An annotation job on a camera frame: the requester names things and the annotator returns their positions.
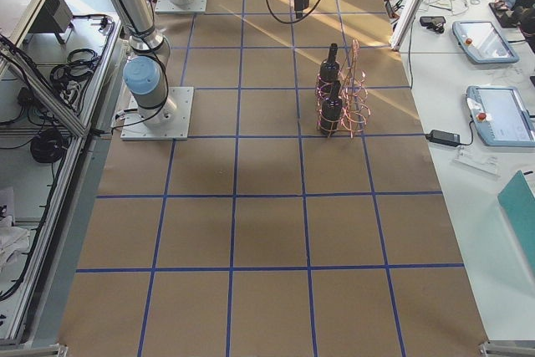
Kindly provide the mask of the dark wine bottle right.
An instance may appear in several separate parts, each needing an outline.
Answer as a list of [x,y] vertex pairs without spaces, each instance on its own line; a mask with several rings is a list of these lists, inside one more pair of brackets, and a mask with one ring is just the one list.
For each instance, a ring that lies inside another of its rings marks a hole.
[[339,77],[339,63],[336,60],[338,45],[331,43],[329,46],[328,57],[320,64],[318,87],[324,88],[332,84]]

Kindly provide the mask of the dark wine bottle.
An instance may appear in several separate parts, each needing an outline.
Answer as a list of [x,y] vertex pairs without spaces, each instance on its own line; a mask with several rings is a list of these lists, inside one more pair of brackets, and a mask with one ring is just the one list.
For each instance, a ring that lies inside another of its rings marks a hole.
[[339,63],[336,60],[338,45],[331,43],[329,46],[328,57],[320,64],[318,87],[324,88],[332,84],[339,77]]
[[319,129],[326,136],[331,136],[338,127],[343,108],[342,100],[339,97],[340,88],[340,81],[335,80],[321,106]]

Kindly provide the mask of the teach pendant near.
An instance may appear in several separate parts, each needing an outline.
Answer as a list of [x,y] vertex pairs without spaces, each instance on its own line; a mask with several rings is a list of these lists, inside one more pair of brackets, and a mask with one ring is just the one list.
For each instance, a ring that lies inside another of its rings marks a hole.
[[466,104],[485,145],[534,147],[534,126],[516,87],[469,86]]

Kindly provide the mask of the teach pendant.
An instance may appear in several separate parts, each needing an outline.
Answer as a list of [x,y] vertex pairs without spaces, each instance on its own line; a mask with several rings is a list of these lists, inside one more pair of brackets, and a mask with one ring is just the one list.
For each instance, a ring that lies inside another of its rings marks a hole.
[[453,35],[474,64],[515,64],[519,56],[511,44],[490,21],[455,21]]
[[466,104],[485,145],[534,147],[534,126],[516,87],[469,86]]

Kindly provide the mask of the teach pendant far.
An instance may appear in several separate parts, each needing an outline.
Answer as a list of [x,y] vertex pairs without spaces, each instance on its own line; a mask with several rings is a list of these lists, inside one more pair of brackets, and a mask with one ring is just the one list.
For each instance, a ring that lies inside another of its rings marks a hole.
[[474,64],[515,64],[519,56],[511,44],[490,21],[455,21],[453,35]]

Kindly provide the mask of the dark wine bottle left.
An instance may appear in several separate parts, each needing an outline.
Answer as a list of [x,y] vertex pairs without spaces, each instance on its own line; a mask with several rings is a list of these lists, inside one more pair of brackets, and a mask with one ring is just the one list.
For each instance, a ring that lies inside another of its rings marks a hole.
[[340,88],[340,81],[335,80],[321,106],[319,129],[326,136],[331,136],[338,127],[343,108],[342,100],[339,97]]

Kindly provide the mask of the teal folder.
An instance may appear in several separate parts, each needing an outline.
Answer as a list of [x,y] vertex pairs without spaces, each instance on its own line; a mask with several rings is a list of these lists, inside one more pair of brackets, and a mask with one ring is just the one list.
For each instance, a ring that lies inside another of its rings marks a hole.
[[534,265],[534,171],[517,171],[498,194],[521,249]]

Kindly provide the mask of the white cloth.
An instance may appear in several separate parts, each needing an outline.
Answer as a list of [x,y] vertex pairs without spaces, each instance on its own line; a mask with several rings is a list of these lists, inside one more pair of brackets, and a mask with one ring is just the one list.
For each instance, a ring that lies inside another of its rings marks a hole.
[[15,225],[14,190],[1,190],[1,269],[15,263],[30,248],[30,231]]

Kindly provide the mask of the black power adapter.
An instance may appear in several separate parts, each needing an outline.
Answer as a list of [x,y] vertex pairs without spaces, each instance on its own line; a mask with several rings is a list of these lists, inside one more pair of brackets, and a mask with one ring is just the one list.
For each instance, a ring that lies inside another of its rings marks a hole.
[[435,144],[457,147],[461,144],[460,136],[456,133],[443,130],[431,130],[425,134],[425,138]]

